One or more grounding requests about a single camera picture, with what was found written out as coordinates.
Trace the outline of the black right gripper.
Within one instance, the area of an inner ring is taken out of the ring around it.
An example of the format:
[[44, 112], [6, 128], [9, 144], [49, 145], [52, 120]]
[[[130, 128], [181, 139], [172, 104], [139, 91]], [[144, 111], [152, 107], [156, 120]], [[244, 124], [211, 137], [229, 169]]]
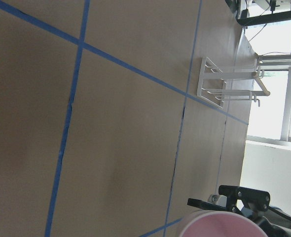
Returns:
[[260, 227], [268, 237], [291, 237], [291, 216], [269, 205], [269, 192], [221, 185], [218, 194], [226, 197], [225, 207], [194, 198], [189, 198], [187, 205], [202, 210], [242, 215]]

